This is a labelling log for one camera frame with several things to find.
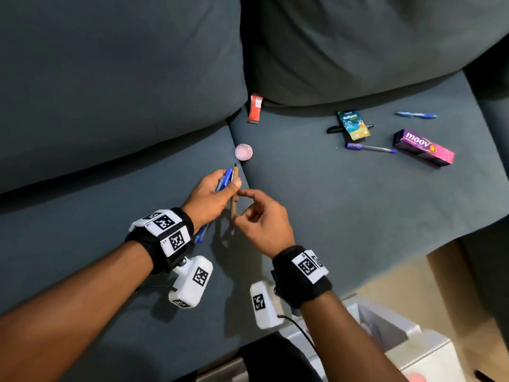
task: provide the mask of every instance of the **cable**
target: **cable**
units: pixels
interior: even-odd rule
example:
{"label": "cable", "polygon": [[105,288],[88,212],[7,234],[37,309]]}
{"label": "cable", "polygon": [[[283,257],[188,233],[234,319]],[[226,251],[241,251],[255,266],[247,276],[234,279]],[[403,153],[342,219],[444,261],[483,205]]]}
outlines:
{"label": "cable", "polygon": [[309,336],[304,332],[304,330],[297,324],[296,321],[294,321],[293,319],[289,318],[288,316],[285,316],[285,315],[277,315],[278,318],[283,318],[283,319],[288,319],[289,321],[291,321],[294,325],[297,326],[297,328],[300,330],[300,332],[302,332],[302,335],[304,335],[304,337],[308,340],[309,344],[311,345],[311,347],[313,347],[313,350],[315,350],[315,353],[318,355],[318,351],[317,351],[317,348],[315,347],[315,345],[313,344],[313,342],[311,341],[311,339],[309,338]]}
{"label": "cable", "polygon": [[139,291],[140,289],[146,289],[146,288],[166,288],[166,289],[169,289],[170,291],[173,291],[173,288],[171,288],[170,286],[166,286],[166,285],[162,285],[162,284],[151,284],[151,285],[146,285],[146,286],[139,286],[134,291],[136,292],[136,291]]}

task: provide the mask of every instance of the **pencil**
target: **pencil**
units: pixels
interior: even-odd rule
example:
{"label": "pencil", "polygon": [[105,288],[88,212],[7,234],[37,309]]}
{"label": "pencil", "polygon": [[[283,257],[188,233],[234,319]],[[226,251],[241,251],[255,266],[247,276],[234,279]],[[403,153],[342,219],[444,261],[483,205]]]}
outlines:
{"label": "pencil", "polygon": [[[233,175],[232,175],[232,182],[234,182],[237,178],[239,178],[239,167],[237,164],[233,167]],[[237,200],[239,199],[239,196],[237,193],[235,193],[232,197],[232,219],[237,215]]]}

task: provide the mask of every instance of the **purple box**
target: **purple box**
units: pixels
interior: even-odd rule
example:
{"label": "purple box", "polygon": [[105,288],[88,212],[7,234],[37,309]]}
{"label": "purple box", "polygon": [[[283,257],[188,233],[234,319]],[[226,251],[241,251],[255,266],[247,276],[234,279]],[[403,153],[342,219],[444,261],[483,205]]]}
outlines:
{"label": "purple box", "polygon": [[452,165],[454,153],[436,143],[423,138],[413,131],[400,130],[394,134],[394,146],[408,150],[418,157],[433,162],[438,166]]}

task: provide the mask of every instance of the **moov box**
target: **moov box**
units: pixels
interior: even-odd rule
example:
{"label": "moov box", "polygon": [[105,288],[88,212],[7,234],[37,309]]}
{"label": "moov box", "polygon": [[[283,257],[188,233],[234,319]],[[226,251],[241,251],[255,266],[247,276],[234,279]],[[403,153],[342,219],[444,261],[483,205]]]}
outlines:
{"label": "moov box", "polygon": [[438,166],[453,164],[454,153],[430,140],[423,138],[413,131],[400,130],[394,134],[394,146],[408,150],[422,159],[428,160]]}
{"label": "moov box", "polygon": [[354,141],[370,136],[370,131],[357,110],[338,112],[337,117]]}

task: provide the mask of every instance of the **hand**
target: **hand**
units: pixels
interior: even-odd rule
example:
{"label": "hand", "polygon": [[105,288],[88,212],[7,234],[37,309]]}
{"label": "hand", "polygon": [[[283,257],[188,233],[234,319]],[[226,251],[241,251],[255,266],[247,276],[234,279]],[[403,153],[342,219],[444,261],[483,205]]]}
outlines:
{"label": "hand", "polygon": [[254,203],[236,217],[234,223],[259,251],[273,259],[295,245],[288,213],[283,205],[261,190],[243,189],[239,196],[252,198]]}
{"label": "hand", "polygon": [[239,190],[242,181],[238,178],[230,182],[223,190],[216,193],[216,187],[226,170],[216,170],[198,183],[192,190],[181,209],[187,213],[194,225],[194,234],[200,228],[218,218],[226,207],[228,200]]}

